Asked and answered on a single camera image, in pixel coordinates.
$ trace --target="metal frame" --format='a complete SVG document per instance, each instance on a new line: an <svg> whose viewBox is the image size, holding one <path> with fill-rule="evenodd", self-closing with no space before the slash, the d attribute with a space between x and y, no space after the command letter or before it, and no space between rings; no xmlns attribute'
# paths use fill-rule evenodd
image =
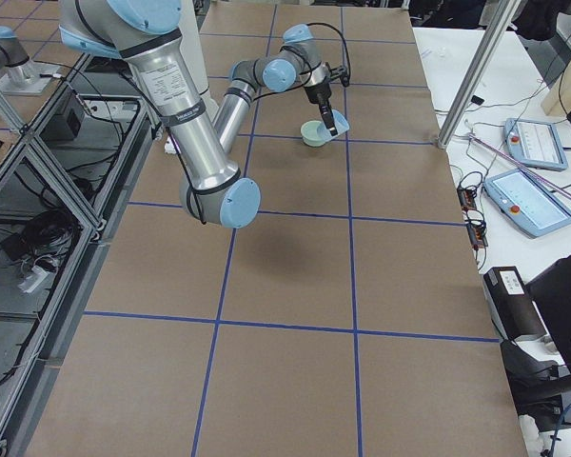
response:
<svg viewBox="0 0 571 457"><path fill-rule="evenodd" d="M122 147L122 153L110 171L95 204L92 206L73 184L64 167L39 138L39 132L55 113L62 97L67 94L69 81L74 80L89 62L88 55L79 59L74 66L78 71L69 72L65 78L67 82L61 82L29 124L0 92L0 116L9 129L19 135L0 166L0 192L9 179L13 179L17 167L26 160L42 175L45 184L55 191L81 227L78 241L72 247L59 281L54 283L54 292L46 304L42 321L33 331L30 343L25 349L21 359L23 363L1 387L0 449L4 447L6 438L9 441L9 452L18 452L15 449L23 452L40 418L56 378L56 370L46 367L44 362L38 360L38 356L42 354L43 358L54 359L65 355L107 251L107 246L102 242L94 244L93 240L99 238L102 229L106 229L106 236L113 234L122 215L119 206L124 205L132 190L132 186L128 184L131 179L137 177L151 143L148 113L144 105L140 104L140 111L131 120L131 130ZM137 97L131 96L110 98L138 100ZM113 213L107 222L103 213L111 210ZM13 216L13 220L26 218L24 215ZM0 320L20 318L21 316L0 313Z"/></svg>
<svg viewBox="0 0 571 457"><path fill-rule="evenodd" d="M495 15L491 19L482 37L482 41L478 45L476 54L474 54L472 62L469 64L467 73L448 111L448 115L446 119L444 119L440 135L436 140L438 148L446 149L448 143L450 143L457 126L465 114L471 97L480 83L486 67L488 67L491 57L502 40L503 33L512 22L512 18L520 2L521 0L501 0L497 6Z"/></svg>

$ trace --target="label sticker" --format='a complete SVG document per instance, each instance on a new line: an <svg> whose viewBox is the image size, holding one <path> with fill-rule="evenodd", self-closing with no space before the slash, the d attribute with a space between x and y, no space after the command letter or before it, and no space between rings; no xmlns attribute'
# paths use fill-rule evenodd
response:
<svg viewBox="0 0 571 457"><path fill-rule="evenodd" d="M142 71L140 74L152 101L159 107L188 92L184 75L175 62L156 70Z"/></svg>
<svg viewBox="0 0 571 457"><path fill-rule="evenodd" d="M515 271L500 271L499 274L502 276L503 285L507 293L510 295L524 295L524 290L522 290L521 282L518 280Z"/></svg>

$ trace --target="table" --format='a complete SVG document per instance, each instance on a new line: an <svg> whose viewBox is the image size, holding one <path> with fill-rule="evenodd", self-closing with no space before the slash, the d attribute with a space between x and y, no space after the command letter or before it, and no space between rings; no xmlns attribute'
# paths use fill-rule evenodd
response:
<svg viewBox="0 0 571 457"><path fill-rule="evenodd" d="M415 37L419 46L419 53L423 61L423 69L431 89L432 101L435 109L448 110L450 103L461 84L463 75L469 62L482 39L482 32L478 30L437 30L415 29ZM476 94L485 100L485 105L506 105L494 108L478 109L468 112L463 118L457 134L465 135L470 128L465 124L473 125L477 135L484 141L498 147L502 144L502 128L494 127L503 124L506 118L557 122L557 128L562 144L571 148L571 126L562 122L562 118L550 118L543 114L541 100L548 90L544 88L541 76L533 62L526 53L523 45L513 32L507 32L498 47ZM439 122L444 116L438 114ZM463 170L464 173L477 170L485 174L485 170L474 162L465 153L467 142L462 138L454 138L447 148L450 163ZM469 154L480 162L490 165L494 154L490 151L472 145ZM538 170L538 173L559 186L571 183L571 149L566 151L569 169L562 172ZM498 158L490 167L490 175L505 172L513 167L503 159ZM460 176L453 170L453 178L457 184ZM477 177L465 181L466 184L477 184ZM569 208L571 203L561 199ZM504 217L497 206L486 196L481 197L482 210L487 221L488 250L486 259L484 253L479 254L479 263L482 265L481 273L493 267L517 267L524 282L535 278L544 269L556 260L571 253L571 226L562 228L543 237L531 239L516 229ZM540 360L557 360L562 363L560 356L550 353L542 344L537 342L523 342L524 347L531 355ZM571 429L559 433L563 439L556 447L555 455L571 455ZM549 444L549 433L544 433L543 440Z"/></svg>
<svg viewBox="0 0 571 457"><path fill-rule="evenodd" d="M262 99L232 152L261 213L235 231L186 216L150 152L28 457L525 455L406 12L214 4L212 93L308 21L348 40L350 132L310 149L305 95Z"/></svg>

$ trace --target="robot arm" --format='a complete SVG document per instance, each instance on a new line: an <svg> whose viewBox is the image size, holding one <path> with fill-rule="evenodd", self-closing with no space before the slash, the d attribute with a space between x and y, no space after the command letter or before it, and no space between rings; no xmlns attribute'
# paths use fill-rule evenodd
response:
<svg viewBox="0 0 571 457"><path fill-rule="evenodd" d="M0 70L7 69L11 82L24 87L38 81L40 75L14 32L0 26Z"/></svg>
<svg viewBox="0 0 571 457"><path fill-rule="evenodd" d="M278 54L239 62L232 68L230 87L214 120L220 143L226 151L230 150L260 87L283 92L294 84L297 77L305 87L309 102L318 105L327 136L343 133L337 128L330 106L332 74L322 61L308 26L301 24L290 28L284 33L284 45Z"/></svg>
<svg viewBox="0 0 571 457"><path fill-rule="evenodd" d="M308 30L292 32L291 39L285 39L290 50L234 68L231 87L212 124L180 53L180 1L62 0L62 40L71 48L123 59L132 66L186 162L189 181L181 186L183 206L202 221L244 227L258 211L260 191L254 181L241 178L227 152L254 94L260 86L286 90L298 74L306 74L309 99L326 111L329 124L325 68Z"/></svg>

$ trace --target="white table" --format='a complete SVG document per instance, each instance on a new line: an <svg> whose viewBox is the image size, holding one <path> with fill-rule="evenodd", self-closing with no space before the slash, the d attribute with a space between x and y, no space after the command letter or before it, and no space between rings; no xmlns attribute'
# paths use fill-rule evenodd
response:
<svg viewBox="0 0 571 457"><path fill-rule="evenodd" d="M463 76L482 39L482 32L478 30L445 30L445 29L414 29L415 37L422 58L423 69L428 86L432 92L432 101L437 110L439 123L445 116L440 110L448 110L459 89ZM469 125L484 122L501 126L507 118L533 119L539 121L559 122L562 118L550 118L541 110L541 100L548 90L540 91L528 103L523 101L515 106L501 106L489 108L489 105L515 104L522 99L536 93L544 87L541 76L520 40L513 32L503 37L493 59L482 78L475 94L484 99L486 108L468 112L457 129L458 135L466 135ZM568 122L558 124L559 136L565 149L571 148L571 126ZM499 147L502 144L502 128L487 125L475 125L474 132L486 143ZM483 168L466 156L468 142L463 138L453 138L446 152L451 165L459 167L463 173L469 171L482 171ZM472 144L469 154L480 162L489 166L494 154L482 147ZM556 172L539 170L538 173L559 186L571 183L571 150L566 151L569 169ZM500 174L513 167L502 158L497 158L488 173L489 176ZM471 176L465 181L466 185L477 184L479 176ZM453 169L455 184L460 176ZM571 202L561 200L571 209ZM557 259L566 257L571 253L571 226L561 228L543 237L531 239L507 219L496 205L486 195L480 200L487 222L488 249L486 261L483 263L481 273L492 267L514 265L519 270L523 281L528 282L553 264ZM484 252L479 253L482 261ZM538 359L555 359L543 345L528 343L525 350ZM549 445L550 433L544 433L542 438ZM555 456L571 456L571 429L561 430L557 443Z"/></svg>

